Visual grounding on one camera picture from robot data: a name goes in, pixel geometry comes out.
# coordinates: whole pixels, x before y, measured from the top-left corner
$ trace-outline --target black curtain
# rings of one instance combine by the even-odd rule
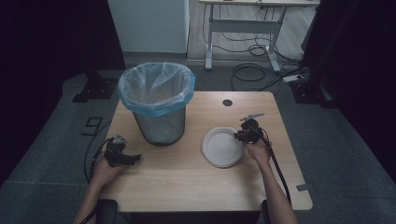
[[[304,63],[308,89],[329,91],[396,182],[395,11],[390,0],[322,0]]]
[[[0,184],[45,125],[70,77],[125,64],[107,0],[0,3]]]

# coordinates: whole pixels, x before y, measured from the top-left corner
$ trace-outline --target gray carpet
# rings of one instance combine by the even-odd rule
[[[232,67],[189,66],[196,75],[197,91],[231,91]],[[119,77],[122,71],[106,71]],[[256,71],[241,75],[258,76]],[[235,81],[236,91],[262,87]],[[72,103],[82,90],[83,75],[64,83],[64,95],[30,149],[0,189],[0,223],[71,223],[87,186],[83,158],[94,128],[89,118],[112,119],[119,100]],[[313,201],[309,211],[298,211],[300,223],[396,223],[396,186],[370,149],[337,109],[298,105],[290,87],[282,82],[268,89],[276,102],[300,163]],[[93,140],[91,153],[106,138],[106,126]],[[119,215],[117,223],[125,223]]]

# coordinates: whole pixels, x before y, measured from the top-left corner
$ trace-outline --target white wall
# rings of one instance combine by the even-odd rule
[[[189,0],[108,0],[122,51],[186,53]]]

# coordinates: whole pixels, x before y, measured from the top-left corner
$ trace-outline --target person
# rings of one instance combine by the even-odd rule
[[[271,156],[267,145],[265,145],[262,140],[259,140],[256,143],[245,144],[245,148],[249,156],[257,163],[262,173],[271,224],[298,223],[297,216],[288,198],[275,179],[270,165]]]
[[[283,193],[282,188],[277,183],[272,171],[270,165],[271,156],[267,145],[265,145],[262,140],[259,140],[256,143],[245,144],[245,148],[247,149],[249,156],[257,163],[262,173],[262,180],[264,183],[265,194],[267,196],[268,214],[271,224],[298,223],[297,216],[292,209],[286,195]],[[81,220],[87,217],[94,210],[99,200],[99,195],[102,188],[106,184],[110,183],[126,167],[128,166],[120,165],[111,167],[102,155],[99,157],[97,166],[93,173],[92,181],[74,220],[75,224],[80,223]],[[87,223],[95,222],[96,216],[94,215]]]
[[[110,183],[126,167],[128,166],[118,165],[116,167],[111,167],[103,154],[99,156],[95,170],[93,172],[92,180],[87,188],[84,200],[78,210],[78,213],[73,223],[81,223],[81,221],[84,220],[95,209],[102,188]],[[93,217],[91,217],[85,223],[96,223],[96,214],[93,214]]]

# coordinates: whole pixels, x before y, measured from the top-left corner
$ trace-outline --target white desk frame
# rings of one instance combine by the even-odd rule
[[[247,33],[247,34],[269,34],[274,35],[271,40],[270,46],[266,47],[268,58],[275,72],[280,72],[279,64],[274,54],[276,47],[276,41],[279,37],[280,29],[282,28],[283,19],[285,18],[286,8],[297,7],[297,6],[317,6],[318,1],[306,1],[306,0],[290,0],[290,2],[274,3],[271,2],[258,2],[258,1],[211,1],[211,0],[200,0],[201,3],[210,5],[210,17],[208,27],[208,40],[206,45],[206,57],[205,57],[205,69],[212,69],[212,33]],[[277,21],[240,21],[240,20],[229,20],[229,19],[214,19],[213,18],[213,7],[214,5],[253,5],[253,6],[267,6],[267,7],[281,7],[282,11]]]

